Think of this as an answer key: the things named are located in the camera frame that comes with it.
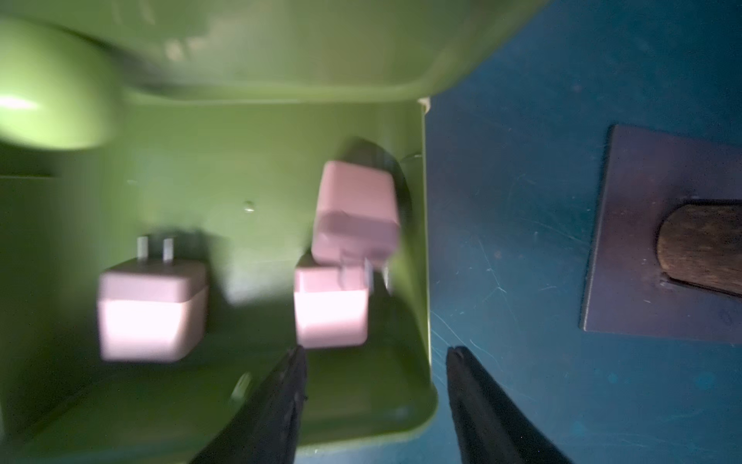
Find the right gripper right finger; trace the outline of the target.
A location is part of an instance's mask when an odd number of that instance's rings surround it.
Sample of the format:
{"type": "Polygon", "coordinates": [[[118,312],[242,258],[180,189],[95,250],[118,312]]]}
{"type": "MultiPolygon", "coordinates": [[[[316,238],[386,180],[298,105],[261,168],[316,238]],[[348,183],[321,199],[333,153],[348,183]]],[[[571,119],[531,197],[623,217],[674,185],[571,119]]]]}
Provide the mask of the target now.
{"type": "Polygon", "coordinates": [[[446,352],[448,398],[464,463],[568,463],[465,346],[446,352]]]}

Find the green drawer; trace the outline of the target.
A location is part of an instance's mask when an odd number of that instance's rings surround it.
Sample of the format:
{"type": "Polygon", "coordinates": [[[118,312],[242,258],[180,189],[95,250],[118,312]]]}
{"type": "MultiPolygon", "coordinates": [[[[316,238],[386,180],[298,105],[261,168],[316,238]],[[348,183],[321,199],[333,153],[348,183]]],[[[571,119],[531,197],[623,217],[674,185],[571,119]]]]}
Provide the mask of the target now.
{"type": "Polygon", "coordinates": [[[178,463],[233,418],[295,342],[323,167],[392,175],[401,244],[365,344],[308,353],[303,446],[404,440],[434,417],[424,116],[402,104],[139,104],[82,152],[1,149],[1,459],[178,463]],[[100,358],[100,274],[152,257],[210,271],[204,339],[176,363],[100,358]]]}
{"type": "Polygon", "coordinates": [[[1,137],[68,151],[127,100],[403,102],[470,73],[537,1],[5,1],[1,137]]]}

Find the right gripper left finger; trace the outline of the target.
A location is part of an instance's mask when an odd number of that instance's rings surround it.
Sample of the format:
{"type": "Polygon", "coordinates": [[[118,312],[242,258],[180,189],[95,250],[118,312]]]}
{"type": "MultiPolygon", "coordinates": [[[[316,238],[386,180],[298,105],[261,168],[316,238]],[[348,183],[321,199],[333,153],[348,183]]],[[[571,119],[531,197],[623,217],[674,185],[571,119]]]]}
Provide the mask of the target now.
{"type": "Polygon", "coordinates": [[[293,463],[307,400],[307,357],[296,346],[193,463],[293,463]]]}

